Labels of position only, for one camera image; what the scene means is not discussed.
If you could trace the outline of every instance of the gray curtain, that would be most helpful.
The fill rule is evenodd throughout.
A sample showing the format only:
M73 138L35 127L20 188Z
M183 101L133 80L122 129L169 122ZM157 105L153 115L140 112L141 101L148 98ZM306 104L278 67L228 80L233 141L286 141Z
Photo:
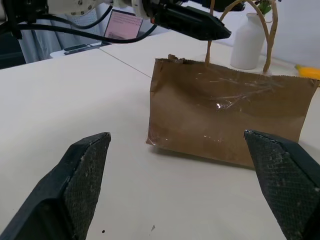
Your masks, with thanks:
M92 10L88 14L80 17L73 17L69 15L59 15L59 17L72 21L78 25L88 25L97 20L96 10ZM72 28L69 24L64 24L56 21L50 20L38 20L37 24L52 25L65 28ZM84 30L85 32L101 35L99 25L92 27L90 29ZM72 47L79 44L93 44L98 41L76 36L72 34L67 34L63 32L54 31L44 31L44 30L23 30L22 40L19 40L21 50L25 62L33 63L50 58L50 53L60 51L67 47Z

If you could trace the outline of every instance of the laptop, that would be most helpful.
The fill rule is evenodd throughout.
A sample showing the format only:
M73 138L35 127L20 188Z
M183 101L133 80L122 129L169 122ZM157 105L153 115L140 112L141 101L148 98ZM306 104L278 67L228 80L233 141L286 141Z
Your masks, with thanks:
M104 36L111 39L134 39L139 35L139 31L143 22L143 18L136 16L134 13L112 10L108 24L105 28ZM101 44L81 44L64 48L64 55L84 52L91 49L98 49L101 46L110 45L111 42L102 41Z
M143 18L134 13L112 10L104 36L111 39L127 40L138 36ZM110 45L110 42L102 41L101 45Z

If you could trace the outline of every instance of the white vase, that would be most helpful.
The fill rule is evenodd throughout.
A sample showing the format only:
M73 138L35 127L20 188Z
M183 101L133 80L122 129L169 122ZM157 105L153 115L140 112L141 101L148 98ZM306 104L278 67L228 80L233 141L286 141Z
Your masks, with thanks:
M237 69L250 70L258 65L266 36L260 18L248 13L247 22L235 33L230 65Z

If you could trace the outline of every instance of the pink screen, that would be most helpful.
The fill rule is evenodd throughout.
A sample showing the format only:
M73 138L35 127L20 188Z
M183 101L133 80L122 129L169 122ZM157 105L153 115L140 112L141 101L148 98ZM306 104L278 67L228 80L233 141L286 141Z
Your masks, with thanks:
M142 21L142 17L112 11L104 36L112 39L134 39Z

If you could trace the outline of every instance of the twisted paper handle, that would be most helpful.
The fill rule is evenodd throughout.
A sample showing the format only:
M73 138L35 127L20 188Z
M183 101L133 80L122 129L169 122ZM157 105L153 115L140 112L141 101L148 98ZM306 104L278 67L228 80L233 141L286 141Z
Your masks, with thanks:
M271 7L272 7L272 26L270 29L270 34L268 32L268 27L264 18L264 15L260 11L260 9L255 5L255 3L252 0L236 0L233 3L231 3L229 6L227 6L223 12L223 14L220 17L220 21L222 21L225 16L227 15L228 12L231 11L231 9L237 5L238 3L241 2L248 2L256 11L258 14L260 21L262 23L262 27L264 30L265 38L266 38L266 44L267 44L267 52L266 52L266 61L263 67L263 72L266 73L270 67L271 64L271 53L272 53L272 48L274 46L275 42L275 37L276 37L276 32L277 32L277 27L278 27L278 10L277 10L277 4L276 0L269 0ZM210 14L214 12L214 6L215 6L215 0L211 1L210 5ZM206 66L209 65L210 62L210 47L211 47L212 41L208 41L207 49L206 49L206 56L205 56L205 61L204 64Z

